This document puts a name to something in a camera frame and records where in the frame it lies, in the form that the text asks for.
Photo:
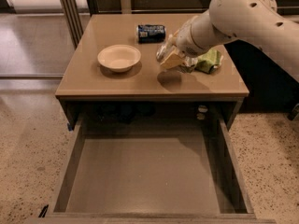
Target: bowl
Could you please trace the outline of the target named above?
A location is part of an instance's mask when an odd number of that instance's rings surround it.
[[[102,49],[97,56],[98,62],[105,68],[121,73],[126,72],[138,63],[141,53],[138,49],[128,45],[114,45]]]

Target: gray floor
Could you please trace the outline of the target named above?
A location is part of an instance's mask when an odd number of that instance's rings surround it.
[[[62,16],[0,15],[1,74],[61,74],[73,51]],[[72,136],[54,97],[58,84],[0,80],[0,223],[37,217],[53,194]],[[240,114],[233,124],[258,218],[299,223],[298,127],[286,114]]]

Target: drawer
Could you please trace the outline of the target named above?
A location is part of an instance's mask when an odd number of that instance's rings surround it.
[[[85,106],[43,223],[263,223],[220,109],[207,105],[199,120],[197,103],[156,103],[154,114],[130,124]]]

